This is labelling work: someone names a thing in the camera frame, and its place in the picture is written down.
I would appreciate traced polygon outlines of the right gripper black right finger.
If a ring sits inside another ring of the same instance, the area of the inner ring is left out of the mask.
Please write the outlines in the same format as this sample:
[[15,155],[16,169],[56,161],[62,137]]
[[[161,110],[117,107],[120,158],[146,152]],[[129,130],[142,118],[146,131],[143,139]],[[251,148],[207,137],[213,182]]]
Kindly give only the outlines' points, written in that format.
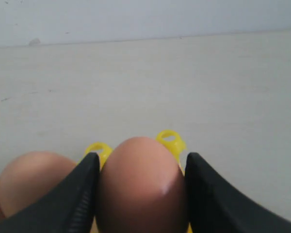
[[257,204],[197,152],[187,156],[185,181],[194,233],[291,233],[291,222]]

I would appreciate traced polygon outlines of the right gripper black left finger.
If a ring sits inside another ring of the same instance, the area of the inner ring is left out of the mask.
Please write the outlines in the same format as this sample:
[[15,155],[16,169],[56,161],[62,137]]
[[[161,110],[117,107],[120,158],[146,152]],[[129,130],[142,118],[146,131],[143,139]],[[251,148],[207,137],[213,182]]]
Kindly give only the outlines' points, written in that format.
[[88,233],[95,214],[99,157],[88,153],[41,199],[0,222],[0,233]]

